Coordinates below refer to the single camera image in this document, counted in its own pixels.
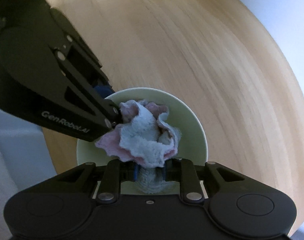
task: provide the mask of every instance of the pink cloth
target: pink cloth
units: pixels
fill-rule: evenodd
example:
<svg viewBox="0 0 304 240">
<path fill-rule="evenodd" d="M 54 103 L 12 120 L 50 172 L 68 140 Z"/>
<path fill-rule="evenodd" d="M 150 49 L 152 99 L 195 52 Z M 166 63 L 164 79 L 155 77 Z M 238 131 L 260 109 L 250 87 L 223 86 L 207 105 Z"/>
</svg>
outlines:
<svg viewBox="0 0 304 240">
<path fill-rule="evenodd" d="M 164 162 L 178 152 L 180 131 L 165 120 L 167 106 L 158 106 L 146 100 L 129 100 L 120 104 L 124 124 L 103 135 L 95 143 L 108 156 L 118 156 L 121 161 L 134 161 L 145 168 L 164 166 Z"/>
</svg>

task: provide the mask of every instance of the bowl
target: bowl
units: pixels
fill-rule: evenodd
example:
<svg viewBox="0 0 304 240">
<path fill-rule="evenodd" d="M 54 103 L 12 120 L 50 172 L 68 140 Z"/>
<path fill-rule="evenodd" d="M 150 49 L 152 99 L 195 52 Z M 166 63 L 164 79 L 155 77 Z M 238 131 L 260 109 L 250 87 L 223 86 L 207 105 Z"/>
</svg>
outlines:
<svg viewBox="0 0 304 240">
<path fill-rule="evenodd" d="M 146 99 L 158 105 L 167 105 L 170 114 L 166 122 L 179 128 L 182 132 L 178 154 L 175 158 L 189 159 L 194 165 L 204 165 L 208 160 L 208 146 L 203 127 L 192 110 L 177 97 L 159 89 L 129 88 L 118 91 L 108 96 L 107 99 L 112 100 L 117 105 L 131 99 L 136 101 Z M 105 150 L 95 147 L 94 142 L 79 139 L 76 147 L 76 158 L 78 165 L 94 162 L 97 166 L 104 166 L 117 157 L 107 156 Z M 173 190 L 167 194 L 178 194 L 179 192 L 180 187 L 177 183 Z M 134 182 L 130 181 L 121 184 L 121 193 L 146 195 L 135 187 Z"/>
</svg>

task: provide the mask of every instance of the washcloth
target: washcloth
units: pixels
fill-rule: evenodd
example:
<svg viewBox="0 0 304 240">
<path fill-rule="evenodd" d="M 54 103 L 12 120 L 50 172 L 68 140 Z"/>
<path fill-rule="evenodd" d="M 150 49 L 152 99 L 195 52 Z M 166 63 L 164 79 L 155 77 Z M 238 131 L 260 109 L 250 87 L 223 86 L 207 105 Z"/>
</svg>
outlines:
<svg viewBox="0 0 304 240">
<path fill-rule="evenodd" d="M 165 121 L 169 116 L 167 106 L 146 100 L 129 100 L 120 104 L 123 124 L 103 135 L 95 145 L 108 156 L 118 156 L 122 162 L 134 161 L 141 167 L 138 188 L 145 193 L 159 193 L 169 189 L 156 167 L 178 153 L 181 132 Z"/>
</svg>

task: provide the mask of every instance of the white surface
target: white surface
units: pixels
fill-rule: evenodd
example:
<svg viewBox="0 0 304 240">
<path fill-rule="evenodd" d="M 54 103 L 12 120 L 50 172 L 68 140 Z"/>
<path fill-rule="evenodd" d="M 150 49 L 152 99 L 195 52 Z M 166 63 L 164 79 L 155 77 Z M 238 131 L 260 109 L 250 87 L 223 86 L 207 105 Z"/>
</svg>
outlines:
<svg viewBox="0 0 304 240">
<path fill-rule="evenodd" d="M 259 19 L 276 41 L 304 95 L 304 0 L 240 1 Z M 299 230 L 304 232 L 304 223 Z"/>
<path fill-rule="evenodd" d="M 18 190 L 56 175 L 42 129 L 2 110 L 0 152 Z"/>
<path fill-rule="evenodd" d="M 129 88 L 118 91 L 107 98 L 117 105 L 130 99 L 136 101 L 146 99 L 158 105 L 167 105 L 170 114 L 166 122 L 173 127 L 179 128 L 182 132 L 176 157 L 189 159 L 195 165 L 204 165 L 208 160 L 208 146 L 203 127 L 192 110 L 180 99 L 153 88 Z M 97 166 L 107 165 L 113 159 L 107 157 L 103 149 L 96 148 L 93 143 L 82 140 L 78 140 L 76 157 L 79 165 L 85 162 L 95 162 Z M 121 192 L 123 194 L 143 194 L 134 187 L 132 182 L 123 182 L 121 184 Z M 177 185 L 175 191 L 169 194 L 178 193 L 179 185 Z"/>
</svg>

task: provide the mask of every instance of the black mechanical arm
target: black mechanical arm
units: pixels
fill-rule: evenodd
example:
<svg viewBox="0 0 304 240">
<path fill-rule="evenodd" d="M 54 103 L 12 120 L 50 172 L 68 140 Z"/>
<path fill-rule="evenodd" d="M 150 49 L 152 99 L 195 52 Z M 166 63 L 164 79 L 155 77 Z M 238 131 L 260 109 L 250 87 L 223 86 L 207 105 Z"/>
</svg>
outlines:
<svg viewBox="0 0 304 240">
<path fill-rule="evenodd" d="M 0 0 L 2 110 L 94 141 L 122 122 L 94 90 L 110 86 L 100 68 L 45 0 Z M 13 239 L 289 239 L 296 207 L 274 188 L 218 163 L 171 159 L 162 174 L 180 182 L 179 195 L 122 195 L 120 184 L 135 182 L 138 170 L 85 163 L 17 193 L 4 209 Z"/>
</svg>

